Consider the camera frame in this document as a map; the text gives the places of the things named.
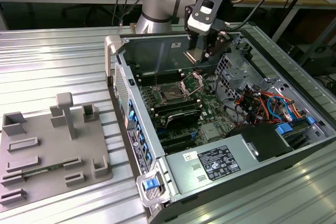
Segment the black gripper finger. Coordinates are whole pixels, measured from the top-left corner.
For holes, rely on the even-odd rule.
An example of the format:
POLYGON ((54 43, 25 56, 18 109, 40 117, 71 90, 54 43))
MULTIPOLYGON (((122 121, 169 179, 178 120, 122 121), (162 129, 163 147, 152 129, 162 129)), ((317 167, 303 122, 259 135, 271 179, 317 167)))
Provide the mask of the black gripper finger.
POLYGON ((210 56, 214 56, 229 42, 229 34, 225 31, 213 31, 207 36, 204 36, 203 42, 201 63, 207 62, 210 56))
POLYGON ((194 32, 194 31, 189 31, 188 32, 188 50, 193 50, 197 46, 197 41, 198 41, 198 36, 199 34, 194 32))

